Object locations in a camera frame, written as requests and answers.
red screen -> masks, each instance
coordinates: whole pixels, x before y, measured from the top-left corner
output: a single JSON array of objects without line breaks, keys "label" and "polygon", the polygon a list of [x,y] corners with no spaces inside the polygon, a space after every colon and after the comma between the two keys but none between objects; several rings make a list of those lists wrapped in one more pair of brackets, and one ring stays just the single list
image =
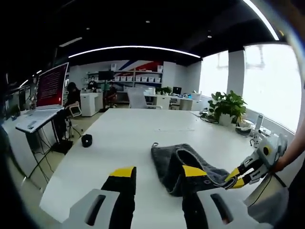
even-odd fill
[{"label": "red screen", "polygon": [[38,79],[36,106],[62,105],[63,84],[68,63],[52,68]]}]

human hand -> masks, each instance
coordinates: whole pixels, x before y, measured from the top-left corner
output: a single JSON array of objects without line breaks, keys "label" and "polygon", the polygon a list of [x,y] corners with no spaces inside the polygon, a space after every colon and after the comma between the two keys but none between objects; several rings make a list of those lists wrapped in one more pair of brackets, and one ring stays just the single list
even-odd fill
[{"label": "human hand", "polygon": [[275,164],[275,166],[271,169],[272,172],[276,173],[282,171],[287,166],[287,162],[284,157],[280,157]]}]

floor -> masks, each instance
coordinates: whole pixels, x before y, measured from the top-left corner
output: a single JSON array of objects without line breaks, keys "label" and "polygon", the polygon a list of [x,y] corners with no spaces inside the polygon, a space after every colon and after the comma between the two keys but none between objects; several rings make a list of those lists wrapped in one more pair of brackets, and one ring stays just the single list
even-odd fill
[{"label": "floor", "polygon": [[[72,124],[78,125],[76,129],[79,132],[81,132],[81,130],[86,131],[102,114],[103,113],[97,113],[93,117],[75,118],[72,120]],[[78,139],[79,135],[75,133],[74,138],[71,140],[76,142]],[[52,171],[56,170],[63,157],[64,154],[49,152],[40,162],[40,167],[48,179],[51,178],[53,174]],[[18,171],[11,159],[9,159],[8,165],[16,188],[22,197],[29,214],[37,222],[39,227],[48,228],[54,224],[58,224],[55,219],[53,219],[39,207],[43,191],[47,186],[47,178],[44,177],[41,169],[37,167],[30,179],[23,180],[23,175]]]}]

ceiling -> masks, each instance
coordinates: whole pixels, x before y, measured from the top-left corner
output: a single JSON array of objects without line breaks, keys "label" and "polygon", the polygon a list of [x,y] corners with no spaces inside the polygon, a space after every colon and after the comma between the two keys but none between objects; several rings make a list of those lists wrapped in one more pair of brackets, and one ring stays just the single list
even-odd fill
[{"label": "ceiling", "polygon": [[[9,73],[9,83],[22,83],[38,70],[50,68],[55,56],[56,62],[65,62],[69,55],[109,46],[157,46],[204,57],[245,44],[274,41],[241,0],[132,2],[26,1],[18,8],[9,3],[6,12],[12,14],[3,18],[10,23],[4,25],[1,73]],[[78,37],[82,40],[59,47]],[[126,59],[182,65],[198,61],[169,51],[131,48],[92,52],[69,61],[75,65]]]}]

gray towel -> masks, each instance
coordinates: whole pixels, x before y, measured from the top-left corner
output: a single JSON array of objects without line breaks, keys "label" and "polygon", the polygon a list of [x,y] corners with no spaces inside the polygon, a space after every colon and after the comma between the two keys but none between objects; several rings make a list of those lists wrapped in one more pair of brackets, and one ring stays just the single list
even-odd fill
[{"label": "gray towel", "polygon": [[151,148],[160,182],[173,196],[181,196],[181,166],[187,165],[205,171],[216,187],[228,188],[235,184],[236,178],[228,182],[224,180],[229,173],[224,169],[215,168],[208,164],[190,145],[180,144],[175,146],[158,147],[154,143]]}]

